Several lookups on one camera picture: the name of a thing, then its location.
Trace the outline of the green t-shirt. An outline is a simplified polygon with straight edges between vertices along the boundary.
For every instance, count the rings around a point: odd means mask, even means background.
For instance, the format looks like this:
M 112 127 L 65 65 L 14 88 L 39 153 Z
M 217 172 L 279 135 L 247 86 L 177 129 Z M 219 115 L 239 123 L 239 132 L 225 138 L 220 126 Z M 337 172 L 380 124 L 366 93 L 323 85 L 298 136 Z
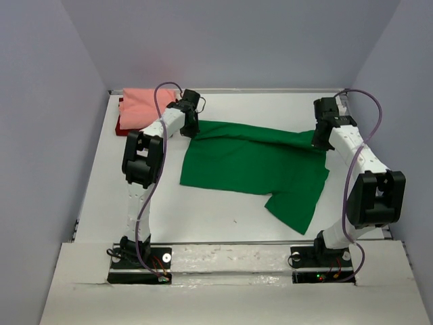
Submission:
M 265 208 L 306 234 L 329 171 L 326 153 L 300 133 L 221 121 L 201 121 L 185 153 L 182 186 L 267 195 Z

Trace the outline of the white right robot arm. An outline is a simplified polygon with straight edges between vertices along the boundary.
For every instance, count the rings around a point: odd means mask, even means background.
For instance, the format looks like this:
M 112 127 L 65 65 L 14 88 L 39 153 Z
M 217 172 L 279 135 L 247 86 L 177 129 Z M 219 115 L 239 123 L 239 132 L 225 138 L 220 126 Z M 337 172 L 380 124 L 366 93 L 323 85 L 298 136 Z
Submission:
M 354 118 L 340 113 L 335 97 L 320 98 L 313 105 L 313 147 L 337 151 L 348 166 L 341 220 L 320 231 L 311 249 L 313 261 L 327 265 L 362 235 L 400 219 L 406 178 L 379 160 Z

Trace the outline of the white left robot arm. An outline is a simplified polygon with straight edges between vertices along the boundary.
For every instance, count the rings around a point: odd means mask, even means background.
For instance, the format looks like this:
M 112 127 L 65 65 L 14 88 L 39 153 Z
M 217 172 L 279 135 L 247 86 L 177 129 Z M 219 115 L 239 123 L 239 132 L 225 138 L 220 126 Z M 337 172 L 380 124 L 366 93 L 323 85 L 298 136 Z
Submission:
M 158 90 L 154 91 L 157 119 L 149 126 L 127 135 L 122 159 L 122 173 L 128 191 L 127 227 L 119 246 L 112 249 L 116 259 L 127 259 L 134 267 L 157 274 L 147 265 L 152 256 L 150 202 L 162 176 L 168 139 L 174 133 L 193 139 L 200 132 L 198 104 L 202 96 L 190 89 L 162 111 Z

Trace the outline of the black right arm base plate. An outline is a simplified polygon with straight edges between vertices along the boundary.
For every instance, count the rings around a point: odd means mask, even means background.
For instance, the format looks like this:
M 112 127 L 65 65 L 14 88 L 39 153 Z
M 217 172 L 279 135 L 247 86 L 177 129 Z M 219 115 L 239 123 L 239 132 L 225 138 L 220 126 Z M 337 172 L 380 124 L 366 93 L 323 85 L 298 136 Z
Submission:
M 355 282 L 347 248 L 320 255 L 313 246 L 292 246 L 288 257 L 294 284 Z

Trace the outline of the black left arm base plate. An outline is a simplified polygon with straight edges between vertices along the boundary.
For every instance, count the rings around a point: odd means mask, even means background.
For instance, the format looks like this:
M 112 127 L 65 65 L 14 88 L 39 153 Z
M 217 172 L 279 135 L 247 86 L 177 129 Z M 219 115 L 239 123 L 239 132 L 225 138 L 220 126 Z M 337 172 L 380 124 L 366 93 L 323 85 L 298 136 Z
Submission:
M 111 258 L 107 281 L 110 284 L 171 284 L 171 262 L 173 250 L 168 246 L 153 246 L 145 261 L 146 269 L 133 253 L 122 250 L 118 245 L 106 250 Z

